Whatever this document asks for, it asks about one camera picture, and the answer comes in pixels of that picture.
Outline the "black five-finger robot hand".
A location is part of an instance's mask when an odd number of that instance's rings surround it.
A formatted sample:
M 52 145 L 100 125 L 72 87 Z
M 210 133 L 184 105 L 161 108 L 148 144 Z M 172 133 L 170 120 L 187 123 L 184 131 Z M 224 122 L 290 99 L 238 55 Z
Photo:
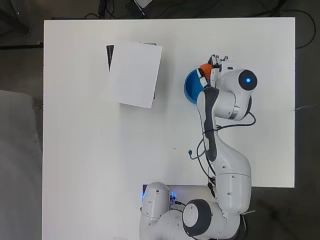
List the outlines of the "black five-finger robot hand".
M 213 54 L 209 60 L 197 69 L 200 84 L 203 87 L 215 87 L 223 72 L 226 70 L 226 63 L 229 61 L 227 56 L 220 58 Z

